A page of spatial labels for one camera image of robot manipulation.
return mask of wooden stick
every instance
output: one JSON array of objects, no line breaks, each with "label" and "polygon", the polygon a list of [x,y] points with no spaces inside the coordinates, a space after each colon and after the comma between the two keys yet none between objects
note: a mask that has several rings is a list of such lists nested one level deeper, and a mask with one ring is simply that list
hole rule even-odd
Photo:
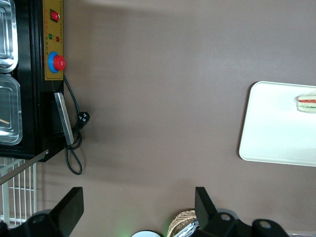
[{"label": "wooden stick", "polygon": [[6,124],[10,124],[10,122],[5,121],[5,120],[3,120],[3,119],[0,119],[0,122],[4,122],[4,123],[6,123]]}]

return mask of emergency stop button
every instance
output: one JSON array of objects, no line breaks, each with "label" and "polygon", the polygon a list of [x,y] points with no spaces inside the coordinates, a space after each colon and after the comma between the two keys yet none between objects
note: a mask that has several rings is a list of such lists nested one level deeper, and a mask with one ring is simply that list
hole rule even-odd
[{"label": "emergency stop button", "polygon": [[57,52],[51,52],[48,56],[48,67],[52,73],[58,73],[65,69],[65,58]]}]

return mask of blue ring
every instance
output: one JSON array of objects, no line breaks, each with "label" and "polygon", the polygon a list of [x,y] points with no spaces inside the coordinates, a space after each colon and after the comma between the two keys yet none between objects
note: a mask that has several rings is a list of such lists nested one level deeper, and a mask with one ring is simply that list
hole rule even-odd
[{"label": "blue ring", "polygon": [[48,56],[48,67],[52,73],[58,73],[58,70],[54,68],[54,57],[58,55],[55,51],[52,51]]}]

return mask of red switch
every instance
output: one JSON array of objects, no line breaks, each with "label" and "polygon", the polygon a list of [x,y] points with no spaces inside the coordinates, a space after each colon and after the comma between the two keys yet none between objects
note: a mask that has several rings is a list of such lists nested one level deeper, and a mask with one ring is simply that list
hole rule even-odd
[{"label": "red switch", "polygon": [[59,14],[56,12],[56,11],[54,11],[54,10],[50,10],[50,19],[52,20],[52,21],[54,21],[54,22],[58,22],[58,20],[59,20]]},{"label": "red switch", "polygon": [[62,71],[65,69],[66,62],[63,56],[56,55],[53,59],[54,68],[58,71]]}]

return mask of wicker basket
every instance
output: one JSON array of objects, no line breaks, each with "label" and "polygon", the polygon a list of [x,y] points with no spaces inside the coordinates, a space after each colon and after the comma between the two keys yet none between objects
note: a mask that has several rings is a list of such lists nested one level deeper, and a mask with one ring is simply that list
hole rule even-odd
[{"label": "wicker basket", "polygon": [[183,230],[186,226],[196,220],[196,212],[194,210],[183,211],[171,222],[167,237],[174,237],[177,233]]}]

